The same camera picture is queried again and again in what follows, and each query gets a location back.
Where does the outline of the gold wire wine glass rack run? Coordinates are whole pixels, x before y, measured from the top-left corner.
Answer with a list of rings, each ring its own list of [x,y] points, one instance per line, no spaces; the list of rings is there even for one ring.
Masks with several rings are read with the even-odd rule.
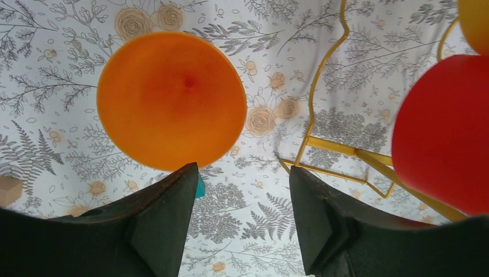
[[[286,160],[286,159],[279,159],[280,164],[282,167],[287,171],[290,172],[291,167],[301,167],[306,170],[311,170],[315,171],[318,173],[326,174],[332,177],[336,178],[341,178],[344,180],[348,181],[353,181],[360,183],[362,185],[367,185],[369,188],[371,188],[375,193],[377,193],[379,196],[383,198],[388,198],[392,192],[394,191],[396,186],[399,186],[403,188],[406,192],[411,194],[413,197],[416,197],[423,203],[425,203],[428,207],[432,208],[434,211],[437,211],[437,213],[441,214],[444,216],[446,219],[452,221],[452,222],[457,222],[461,221],[463,219],[466,219],[467,216],[456,210],[455,208],[444,204],[438,200],[435,200],[431,197],[428,197],[425,194],[422,194],[416,190],[413,190],[406,185],[404,185],[399,177],[396,175],[394,170],[392,169],[393,166],[393,161],[390,156],[371,152],[365,149],[361,148],[355,148],[350,145],[345,145],[345,144],[340,144],[334,141],[330,140],[325,140],[319,137],[314,137],[311,135],[311,132],[313,130],[314,124],[315,124],[315,114],[314,114],[314,92],[317,86],[317,82],[321,76],[321,73],[327,63],[327,61],[330,59],[331,55],[339,48],[339,46],[346,40],[346,38],[349,35],[350,29],[349,26],[346,22],[345,19],[345,11],[346,11],[346,1],[340,1],[340,6],[339,6],[339,12],[338,12],[338,17],[339,21],[341,23],[341,26],[343,28],[343,34],[341,37],[331,46],[330,49],[326,52],[325,56],[323,57],[322,61],[320,62],[318,69],[315,72],[315,75],[312,79],[311,85],[310,85],[310,91],[309,91],[309,97],[308,97],[308,107],[309,107],[309,116],[310,116],[310,123],[307,125],[307,130],[304,135],[304,138],[302,140],[302,143],[299,147],[298,154],[296,155],[296,159],[291,161],[291,160]],[[360,179],[352,176],[348,176],[342,173],[335,173],[333,171],[321,169],[318,167],[313,167],[305,164],[301,164],[301,158],[303,156],[304,150],[306,147],[312,147],[312,148],[318,148],[324,151],[330,151],[330,152],[335,152],[338,154],[358,158],[377,170],[379,173],[384,175],[386,178],[391,180],[391,186],[389,187],[388,191],[386,193],[382,193],[380,190],[378,190],[373,184],[368,182],[367,179]]]

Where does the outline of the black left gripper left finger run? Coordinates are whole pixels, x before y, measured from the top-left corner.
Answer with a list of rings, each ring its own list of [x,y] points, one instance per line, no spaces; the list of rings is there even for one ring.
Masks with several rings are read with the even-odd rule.
[[[178,276],[198,180],[189,163],[77,217],[1,209],[1,275]]]

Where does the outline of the red plastic wine glass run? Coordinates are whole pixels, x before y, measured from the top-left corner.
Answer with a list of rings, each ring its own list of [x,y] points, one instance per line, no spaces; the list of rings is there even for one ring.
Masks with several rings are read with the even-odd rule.
[[[453,55],[418,79],[395,120],[392,159],[407,187],[488,214],[487,56]]]

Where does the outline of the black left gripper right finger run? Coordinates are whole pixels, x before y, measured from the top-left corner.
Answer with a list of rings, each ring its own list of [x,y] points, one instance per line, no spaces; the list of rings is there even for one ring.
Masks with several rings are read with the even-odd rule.
[[[306,275],[488,275],[487,216],[439,226],[402,218],[295,166],[289,188]]]

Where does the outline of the orange plastic wine glass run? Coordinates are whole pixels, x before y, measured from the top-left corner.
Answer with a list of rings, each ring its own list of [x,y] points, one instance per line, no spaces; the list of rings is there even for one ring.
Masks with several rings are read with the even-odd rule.
[[[183,32],[149,33],[118,49],[100,75],[96,107],[124,154],[164,171],[221,158],[247,115],[232,63],[211,43]]]

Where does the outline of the yellow plastic wine glass front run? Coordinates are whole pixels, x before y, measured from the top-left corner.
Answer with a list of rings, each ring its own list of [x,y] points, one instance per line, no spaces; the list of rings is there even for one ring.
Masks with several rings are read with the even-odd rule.
[[[488,0],[458,0],[457,7],[468,44],[479,55],[488,56]]]

